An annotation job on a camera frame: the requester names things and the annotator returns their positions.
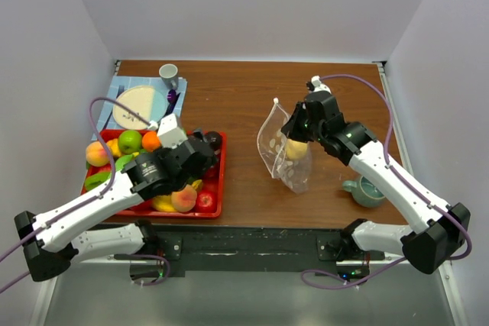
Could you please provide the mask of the cream and blue plate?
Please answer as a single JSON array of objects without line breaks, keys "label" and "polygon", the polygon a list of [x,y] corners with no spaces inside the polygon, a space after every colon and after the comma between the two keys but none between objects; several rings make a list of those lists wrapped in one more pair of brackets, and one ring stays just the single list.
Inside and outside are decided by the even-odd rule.
[{"label": "cream and blue plate", "polygon": [[[145,120],[156,122],[159,122],[165,115],[168,106],[167,97],[153,86],[135,86],[130,88],[120,94],[116,101],[137,112]],[[112,117],[120,128],[126,130],[147,129],[147,125],[143,121],[118,105],[114,105]]]}]

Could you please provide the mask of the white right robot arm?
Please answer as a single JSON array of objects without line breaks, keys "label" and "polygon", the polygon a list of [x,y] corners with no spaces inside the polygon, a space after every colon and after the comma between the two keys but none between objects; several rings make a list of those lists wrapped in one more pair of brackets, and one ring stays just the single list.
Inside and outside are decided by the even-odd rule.
[{"label": "white right robot arm", "polygon": [[450,205],[420,184],[362,123],[345,121],[330,92],[312,92],[297,102],[281,130],[291,140],[319,143],[379,189],[406,220],[404,226],[353,221],[340,234],[343,257],[356,260],[371,250],[395,253],[431,274],[446,260],[458,259],[461,247],[465,256],[471,252],[470,211],[462,203]]}]

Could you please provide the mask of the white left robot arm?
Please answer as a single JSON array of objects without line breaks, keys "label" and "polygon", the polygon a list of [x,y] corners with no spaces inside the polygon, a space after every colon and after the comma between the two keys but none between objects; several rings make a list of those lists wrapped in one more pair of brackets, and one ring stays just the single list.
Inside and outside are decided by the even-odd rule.
[{"label": "white left robot arm", "polygon": [[217,162],[212,145],[190,136],[175,147],[141,153],[108,182],[49,212],[15,217],[28,271],[35,282],[52,279],[74,263],[112,254],[155,259],[162,250],[148,221],[111,230],[94,226],[158,195],[184,189]]}]

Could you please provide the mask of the peach at tray corner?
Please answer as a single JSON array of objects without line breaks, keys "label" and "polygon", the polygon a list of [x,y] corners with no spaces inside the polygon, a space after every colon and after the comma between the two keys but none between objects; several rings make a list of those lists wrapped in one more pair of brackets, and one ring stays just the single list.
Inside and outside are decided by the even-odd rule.
[{"label": "peach at tray corner", "polygon": [[94,141],[87,146],[85,156],[90,166],[101,167],[109,163],[112,153],[107,153],[99,141]]}]

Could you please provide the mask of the light blue placemat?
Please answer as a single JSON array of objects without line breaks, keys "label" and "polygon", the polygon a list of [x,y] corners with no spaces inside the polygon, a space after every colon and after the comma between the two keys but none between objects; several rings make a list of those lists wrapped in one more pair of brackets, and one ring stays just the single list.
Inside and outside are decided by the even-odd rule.
[{"label": "light blue placemat", "polygon": [[[109,86],[107,97],[116,100],[124,91],[133,88],[135,86],[153,86],[159,92],[162,92],[166,97],[170,91],[160,77],[136,77],[136,76],[114,76]],[[180,94],[176,106],[172,113],[180,115],[183,109],[183,101],[186,96],[187,81],[183,77],[179,78],[179,85],[177,92]],[[98,121],[96,122],[96,128],[98,131],[109,130],[121,130],[112,117],[112,109],[115,104],[104,101],[102,103],[102,110],[100,112]]]}]

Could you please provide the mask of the yellow lemon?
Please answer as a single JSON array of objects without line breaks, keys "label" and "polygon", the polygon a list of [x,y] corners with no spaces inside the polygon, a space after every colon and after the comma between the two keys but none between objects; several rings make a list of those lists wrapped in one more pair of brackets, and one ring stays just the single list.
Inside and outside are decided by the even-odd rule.
[{"label": "yellow lemon", "polygon": [[286,158],[292,161],[301,160],[307,154],[308,148],[307,143],[287,139],[285,145]]}]

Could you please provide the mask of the red plastic tray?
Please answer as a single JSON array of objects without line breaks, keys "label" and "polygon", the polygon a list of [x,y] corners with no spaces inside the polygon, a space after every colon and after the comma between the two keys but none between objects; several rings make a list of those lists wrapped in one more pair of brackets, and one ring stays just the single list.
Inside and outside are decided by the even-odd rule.
[{"label": "red plastic tray", "polygon": [[170,208],[170,199],[151,199],[139,205],[126,208],[119,213],[122,217],[142,218],[188,218],[210,219],[217,218],[222,211],[223,189],[225,181],[225,160],[227,136],[224,132],[206,131],[217,146],[215,149],[218,162],[202,177],[202,183],[197,183],[198,192],[196,205],[188,212],[178,212]]}]

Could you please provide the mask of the dark purple mangosteen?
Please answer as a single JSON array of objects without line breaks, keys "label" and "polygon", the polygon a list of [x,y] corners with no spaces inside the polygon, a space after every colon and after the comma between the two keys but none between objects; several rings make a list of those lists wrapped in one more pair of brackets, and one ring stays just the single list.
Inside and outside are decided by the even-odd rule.
[{"label": "dark purple mangosteen", "polygon": [[220,133],[217,131],[208,131],[205,133],[205,138],[214,151],[221,150],[222,135]]}]

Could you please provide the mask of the clear polka dot zip bag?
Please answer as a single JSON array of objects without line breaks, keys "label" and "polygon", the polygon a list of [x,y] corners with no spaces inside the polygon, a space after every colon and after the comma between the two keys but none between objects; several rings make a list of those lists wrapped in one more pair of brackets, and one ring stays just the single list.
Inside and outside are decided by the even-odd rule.
[{"label": "clear polka dot zip bag", "polygon": [[280,129],[289,118],[290,114],[282,107],[279,99],[274,98],[269,115],[257,133],[257,150],[271,178],[280,180],[292,192],[301,194],[309,188],[313,159],[310,147],[301,160],[286,158],[285,145],[288,138]]}]

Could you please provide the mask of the yellow banana bunch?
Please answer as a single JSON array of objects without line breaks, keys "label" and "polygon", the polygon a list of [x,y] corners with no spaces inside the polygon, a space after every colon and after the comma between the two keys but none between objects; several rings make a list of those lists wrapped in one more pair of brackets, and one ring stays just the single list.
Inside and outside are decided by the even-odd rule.
[{"label": "yellow banana bunch", "polygon": [[[192,186],[197,193],[202,189],[203,186],[203,181],[201,179],[198,179],[194,181],[191,184],[187,184]],[[155,198],[152,199],[152,207],[161,212],[178,212],[175,210],[175,208],[171,204],[171,198],[170,195],[158,195]]]}]

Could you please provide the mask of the purple plastic spoon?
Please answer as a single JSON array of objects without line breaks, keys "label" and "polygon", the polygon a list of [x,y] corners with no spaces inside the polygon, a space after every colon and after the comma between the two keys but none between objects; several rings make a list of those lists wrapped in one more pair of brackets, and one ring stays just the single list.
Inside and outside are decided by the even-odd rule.
[{"label": "purple plastic spoon", "polygon": [[169,115],[173,112],[175,106],[176,106],[176,102],[178,101],[178,98],[179,98],[180,94],[174,90],[174,89],[171,89],[168,93],[167,93],[167,102],[168,102],[168,106],[167,106],[167,110],[165,112],[165,115]]}]

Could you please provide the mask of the orange fruit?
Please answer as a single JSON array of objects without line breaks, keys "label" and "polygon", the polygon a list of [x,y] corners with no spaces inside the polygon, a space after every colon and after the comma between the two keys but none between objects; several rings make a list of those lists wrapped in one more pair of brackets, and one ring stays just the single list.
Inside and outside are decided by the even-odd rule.
[{"label": "orange fruit", "polygon": [[161,147],[161,142],[157,136],[156,131],[148,131],[142,137],[142,148],[148,152],[153,152],[154,150]]}]

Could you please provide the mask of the red apple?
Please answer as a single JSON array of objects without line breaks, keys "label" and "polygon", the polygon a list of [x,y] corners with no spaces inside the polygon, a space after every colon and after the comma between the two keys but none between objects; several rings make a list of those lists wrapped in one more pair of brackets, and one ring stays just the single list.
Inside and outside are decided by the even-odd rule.
[{"label": "red apple", "polygon": [[217,198],[215,193],[206,190],[199,192],[194,208],[198,213],[214,213],[217,208]]}]

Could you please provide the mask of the grey cup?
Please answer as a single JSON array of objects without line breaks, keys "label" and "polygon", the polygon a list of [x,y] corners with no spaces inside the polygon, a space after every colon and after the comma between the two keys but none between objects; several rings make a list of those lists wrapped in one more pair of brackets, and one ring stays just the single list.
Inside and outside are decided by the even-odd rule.
[{"label": "grey cup", "polygon": [[164,85],[171,90],[177,90],[179,85],[179,70],[172,63],[166,63],[159,68],[159,76]]}]

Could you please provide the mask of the peach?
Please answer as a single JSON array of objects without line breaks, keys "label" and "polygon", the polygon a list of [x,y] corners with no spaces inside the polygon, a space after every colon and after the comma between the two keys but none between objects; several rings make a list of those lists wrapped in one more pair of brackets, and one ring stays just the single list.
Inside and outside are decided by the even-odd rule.
[{"label": "peach", "polygon": [[90,166],[101,167],[109,163],[112,153],[107,153],[99,141],[94,141],[87,146],[85,156]]},{"label": "peach", "polygon": [[186,185],[184,189],[171,193],[171,204],[178,212],[192,211],[196,205],[197,195],[197,191],[192,186]]}]

